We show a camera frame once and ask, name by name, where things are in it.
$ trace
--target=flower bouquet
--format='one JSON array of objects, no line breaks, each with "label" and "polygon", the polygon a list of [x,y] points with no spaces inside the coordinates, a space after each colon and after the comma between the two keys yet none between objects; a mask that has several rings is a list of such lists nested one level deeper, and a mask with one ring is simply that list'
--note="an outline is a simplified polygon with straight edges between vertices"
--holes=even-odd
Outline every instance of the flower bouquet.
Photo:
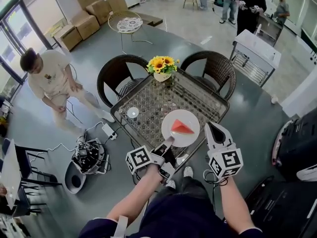
[{"label": "flower bouquet", "polygon": [[149,73],[154,73],[158,82],[163,82],[171,77],[172,71],[177,71],[175,61],[171,57],[154,57],[148,64]]}]

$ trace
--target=man in white shirt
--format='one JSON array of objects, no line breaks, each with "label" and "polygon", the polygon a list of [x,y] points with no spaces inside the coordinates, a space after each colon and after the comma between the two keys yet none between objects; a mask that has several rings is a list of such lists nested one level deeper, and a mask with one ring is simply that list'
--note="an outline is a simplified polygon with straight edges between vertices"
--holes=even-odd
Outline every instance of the man in white shirt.
[{"label": "man in white shirt", "polygon": [[96,99],[93,101],[94,96],[91,93],[74,80],[69,63],[67,56],[55,50],[48,50],[40,55],[33,49],[28,49],[20,60],[21,68],[29,73],[30,88],[36,97],[52,108],[56,125],[79,137],[85,130],[66,119],[67,98],[75,97],[99,118],[110,122],[114,122],[114,119],[100,108]]},{"label": "man in white shirt", "polygon": [[219,21],[220,24],[223,24],[224,22],[227,21],[229,8],[230,8],[229,22],[235,25],[236,21],[234,19],[234,14],[236,13],[236,10],[237,10],[237,4],[235,0],[223,0],[222,18],[221,18],[221,21]]}]

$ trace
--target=white pants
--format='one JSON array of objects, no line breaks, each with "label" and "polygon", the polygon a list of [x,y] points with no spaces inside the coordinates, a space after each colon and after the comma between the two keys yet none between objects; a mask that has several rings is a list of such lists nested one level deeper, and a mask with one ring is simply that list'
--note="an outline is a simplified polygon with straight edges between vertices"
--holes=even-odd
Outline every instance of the white pants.
[{"label": "white pants", "polygon": [[[66,107],[67,99],[69,97],[75,97],[87,108],[93,111],[99,118],[102,118],[104,115],[103,110],[100,108],[98,101],[93,94],[85,91],[84,89],[79,90],[78,92],[72,91],[70,89],[69,81],[65,83],[63,88],[60,90],[58,95],[55,95],[51,98],[51,101],[57,106]],[[54,120],[57,127],[72,132],[77,137],[82,136],[83,129],[77,127],[70,120],[66,119],[67,111],[60,113],[56,110],[53,110]]]}]

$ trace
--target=woven rattan table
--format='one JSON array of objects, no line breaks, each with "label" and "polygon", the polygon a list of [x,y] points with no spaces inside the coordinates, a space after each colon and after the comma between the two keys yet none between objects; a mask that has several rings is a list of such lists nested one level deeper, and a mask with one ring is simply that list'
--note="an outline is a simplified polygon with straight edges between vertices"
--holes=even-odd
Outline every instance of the woven rattan table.
[{"label": "woven rattan table", "polygon": [[[137,107],[139,115],[130,118],[127,112]],[[111,108],[111,114],[122,129],[138,145],[148,150],[164,142],[161,125],[165,116],[173,110],[184,109],[192,112],[200,124],[197,140],[185,148],[172,146],[176,158],[188,154],[177,167],[178,171],[205,141],[206,122],[220,122],[229,109],[229,103],[182,70],[174,72],[164,82],[157,82],[150,74],[118,103]]]}]

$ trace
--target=red triangular object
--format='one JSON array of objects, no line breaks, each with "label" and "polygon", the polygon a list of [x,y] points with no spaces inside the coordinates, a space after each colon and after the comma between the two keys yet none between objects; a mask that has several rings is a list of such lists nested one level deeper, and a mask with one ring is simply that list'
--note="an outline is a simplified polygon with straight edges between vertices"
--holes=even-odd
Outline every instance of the red triangular object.
[{"label": "red triangular object", "polygon": [[183,124],[180,120],[176,119],[173,126],[172,131],[182,134],[194,134],[194,132],[185,124]]}]

